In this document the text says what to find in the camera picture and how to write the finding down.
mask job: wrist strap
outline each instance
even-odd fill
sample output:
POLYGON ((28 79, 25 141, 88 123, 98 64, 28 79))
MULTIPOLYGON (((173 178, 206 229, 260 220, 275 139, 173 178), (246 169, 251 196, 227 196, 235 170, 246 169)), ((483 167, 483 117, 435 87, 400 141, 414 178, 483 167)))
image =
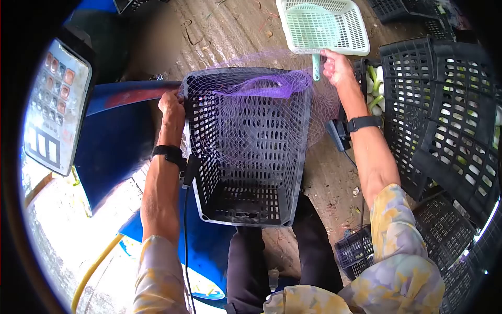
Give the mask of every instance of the wrist strap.
POLYGON ((378 116, 358 117, 353 118, 347 123, 347 131, 351 133, 359 130, 360 128, 380 126, 382 126, 382 121, 378 116))
POLYGON ((167 161, 172 162, 180 168, 180 172, 185 171, 187 161, 183 158, 183 153, 179 147, 173 145, 158 145, 154 147, 152 157, 155 155, 164 155, 167 161))

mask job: leg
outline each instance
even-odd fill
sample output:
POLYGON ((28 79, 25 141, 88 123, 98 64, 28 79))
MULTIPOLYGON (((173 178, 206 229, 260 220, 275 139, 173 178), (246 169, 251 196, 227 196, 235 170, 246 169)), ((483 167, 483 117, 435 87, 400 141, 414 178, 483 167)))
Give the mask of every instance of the leg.
POLYGON ((293 232, 298 241, 302 278, 308 284, 338 293, 343 288, 328 234, 310 199, 300 194, 293 232))
POLYGON ((263 303, 270 294, 264 249, 260 228, 237 227, 228 252, 229 313, 232 313, 232 309, 237 314, 263 313, 263 303))

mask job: ground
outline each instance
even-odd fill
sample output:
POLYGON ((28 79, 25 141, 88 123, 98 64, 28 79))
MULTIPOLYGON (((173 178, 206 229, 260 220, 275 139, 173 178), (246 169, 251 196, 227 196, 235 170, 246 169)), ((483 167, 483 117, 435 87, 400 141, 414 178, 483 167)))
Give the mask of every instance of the ground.
MULTIPOLYGON (((370 57, 379 57, 378 47, 381 45, 424 35, 417 24, 384 26, 366 0, 354 2, 364 19, 371 46, 370 57)), ((178 18, 183 39, 179 58, 163 74, 165 79, 182 80, 190 71, 249 54, 287 48, 274 0, 171 0, 167 6, 178 18)), ((252 64, 244 65, 290 68, 288 62, 287 58, 266 56, 258 64, 253 60, 252 64)), ((346 230, 358 228, 362 193, 356 197, 352 193, 356 187, 360 189, 357 170, 336 150, 327 135, 307 151, 304 185, 332 245, 342 239, 346 230)), ((364 209, 364 223, 369 224, 367 207, 364 209)), ((298 246, 292 229, 269 228, 264 229, 263 234, 270 266, 299 277, 298 246)))

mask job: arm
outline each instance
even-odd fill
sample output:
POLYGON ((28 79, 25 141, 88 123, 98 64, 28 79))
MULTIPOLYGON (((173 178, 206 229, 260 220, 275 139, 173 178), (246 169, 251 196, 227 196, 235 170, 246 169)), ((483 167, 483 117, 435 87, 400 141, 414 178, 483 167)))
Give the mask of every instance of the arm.
MULTIPOLYGON (((159 101, 162 125, 157 145, 180 146, 185 111, 174 92, 159 101)), ((162 156, 152 159, 141 203, 143 249, 136 279, 134 313, 187 314, 178 259, 179 169, 162 156)))
MULTIPOLYGON (((323 54, 328 57, 324 75, 336 87, 347 119, 368 116, 347 58, 328 50, 323 54)), ((377 127, 361 128, 350 137, 362 193, 371 213, 374 265, 338 295, 349 306, 367 313, 437 312, 444 282, 427 257, 385 138, 377 127)))
MULTIPOLYGON (((157 145, 180 147, 185 125, 185 110, 173 92, 162 95, 159 101, 162 111, 162 125, 157 145)), ((163 156, 153 157, 145 183, 141 203, 143 241, 152 235, 162 236, 178 247, 180 217, 178 166, 163 156)))
MULTIPOLYGON (((321 54, 328 57, 323 74, 336 87, 347 119, 369 116, 350 61, 329 50, 323 50, 321 54)), ((379 128, 361 128, 352 132, 350 137, 362 193, 371 208, 378 193, 386 186, 391 183, 401 185, 396 161, 379 128)))

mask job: floral shirt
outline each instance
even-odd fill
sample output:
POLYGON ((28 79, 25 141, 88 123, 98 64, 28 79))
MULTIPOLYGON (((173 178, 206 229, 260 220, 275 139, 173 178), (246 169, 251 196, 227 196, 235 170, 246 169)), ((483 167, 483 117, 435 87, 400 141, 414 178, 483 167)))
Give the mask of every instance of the floral shirt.
MULTIPOLYGON (((314 286, 286 287, 264 303, 264 313, 438 313, 444 282, 427 256, 401 187, 384 188, 370 214, 373 266, 338 294, 314 286)), ((134 312, 187 313, 183 295, 175 248, 161 237, 146 239, 134 312)))

